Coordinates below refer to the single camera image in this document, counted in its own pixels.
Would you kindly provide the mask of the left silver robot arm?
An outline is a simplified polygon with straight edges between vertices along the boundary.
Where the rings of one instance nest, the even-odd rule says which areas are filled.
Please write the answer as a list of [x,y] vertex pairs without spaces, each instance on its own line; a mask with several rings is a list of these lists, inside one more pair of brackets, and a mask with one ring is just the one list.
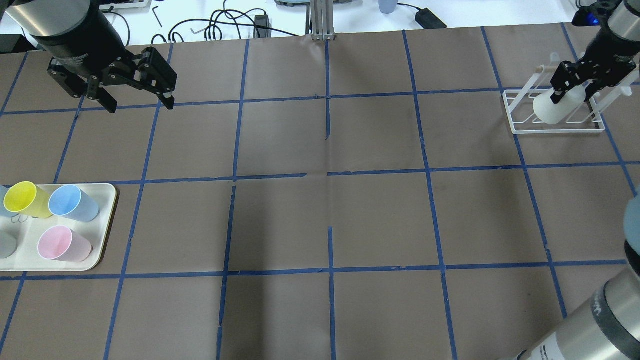
[[154,47],[129,51],[96,0],[10,0],[6,14],[51,55],[47,72],[69,96],[113,114],[118,102],[106,88],[127,85],[174,109],[176,71]]

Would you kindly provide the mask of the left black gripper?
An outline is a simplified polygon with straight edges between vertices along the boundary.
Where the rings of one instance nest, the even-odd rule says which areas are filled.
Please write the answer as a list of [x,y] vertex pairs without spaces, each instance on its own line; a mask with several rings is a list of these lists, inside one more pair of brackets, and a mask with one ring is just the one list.
[[[126,50],[121,37],[98,7],[80,11],[80,19],[54,20],[62,25],[53,35],[36,35],[35,40],[53,57],[47,69],[51,78],[73,98],[89,97],[108,113],[117,111],[118,102],[103,86],[128,85],[155,94],[167,110],[173,110],[173,92],[178,74],[154,47],[144,48],[139,61]],[[135,80],[136,71],[141,73]]]

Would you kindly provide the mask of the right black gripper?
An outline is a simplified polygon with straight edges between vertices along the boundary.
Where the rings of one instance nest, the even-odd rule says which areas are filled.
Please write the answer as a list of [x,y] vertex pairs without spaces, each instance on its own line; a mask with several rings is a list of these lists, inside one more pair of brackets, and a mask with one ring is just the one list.
[[605,87],[604,81],[621,81],[637,66],[633,62],[640,43],[608,30],[601,30],[586,47],[584,55],[576,63],[562,61],[551,77],[553,93],[550,100],[559,104],[569,91],[586,80],[584,101],[589,101]]

